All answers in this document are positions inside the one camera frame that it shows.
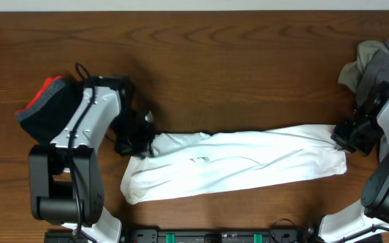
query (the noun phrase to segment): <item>green strip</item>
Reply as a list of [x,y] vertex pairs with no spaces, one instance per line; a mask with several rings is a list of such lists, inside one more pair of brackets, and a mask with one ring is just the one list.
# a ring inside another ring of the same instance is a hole
[[262,243],[262,235],[261,234],[255,234],[254,239],[255,239],[255,243]]
[[175,234],[167,234],[166,243],[175,243]]

